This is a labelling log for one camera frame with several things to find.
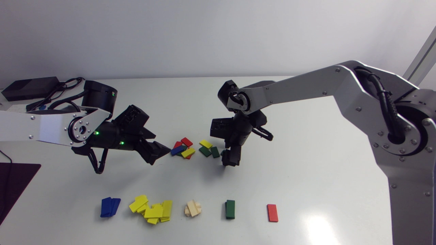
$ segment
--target blue block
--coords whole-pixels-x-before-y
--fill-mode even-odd
[[[102,199],[102,213],[100,214],[100,217],[110,217],[110,214],[112,212],[112,204],[111,204],[111,198],[105,198]]]
[[[184,151],[185,148],[183,146],[178,146],[171,150],[171,155],[174,156],[175,154]]]
[[[110,216],[114,216],[116,214],[116,211],[118,210],[118,206],[119,206],[120,202],[121,202],[121,199],[112,198],[112,200],[111,200],[112,211],[111,211]]]

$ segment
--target red block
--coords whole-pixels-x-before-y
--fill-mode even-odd
[[[187,147],[192,146],[192,142],[188,140],[186,137],[182,139],[183,144],[185,144]]]
[[[179,147],[181,145],[182,145],[182,142],[177,141],[176,144],[174,145],[173,149],[175,149],[175,148],[177,148],[177,147]]]
[[[279,217],[277,216],[277,207],[275,204],[268,204],[268,218],[270,222],[279,222]]]

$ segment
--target robotic arm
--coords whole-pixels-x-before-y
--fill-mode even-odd
[[[332,95],[342,115],[364,132],[377,165],[388,177],[393,243],[435,244],[434,166],[436,92],[357,61],[283,81],[238,88],[227,81],[218,98],[232,118],[213,119],[211,136],[225,140],[225,166],[239,165],[251,132],[272,140],[260,109],[272,104]]]
[[[88,156],[97,174],[104,170],[109,149],[135,150],[153,165],[170,149],[156,141],[147,142],[156,135],[144,128],[149,116],[134,105],[111,122],[107,121],[112,117],[117,93],[112,87],[88,80],[82,93],[56,101],[48,110],[0,111],[0,124],[5,129],[0,141],[37,140],[69,146],[74,153]],[[83,97],[82,106],[72,103],[80,97]],[[72,106],[55,109],[62,103]],[[104,149],[100,166],[92,147]]]

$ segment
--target white wall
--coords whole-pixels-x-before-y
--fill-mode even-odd
[[[402,75],[433,0],[1,0],[0,87],[17,79],[297,75],[345,60]]]

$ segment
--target pile of yellow blocks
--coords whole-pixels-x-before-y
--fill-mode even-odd
[[[130,210],[135,213],[142,214],[148,223],[157,224],[160,222],[166,222],[170,220],[171,208],[173,201],[165,200],[163,203],[156,203],[148,206],[148,199],[146,195],[140,195],[135,197],[135,201],[129,205]]]

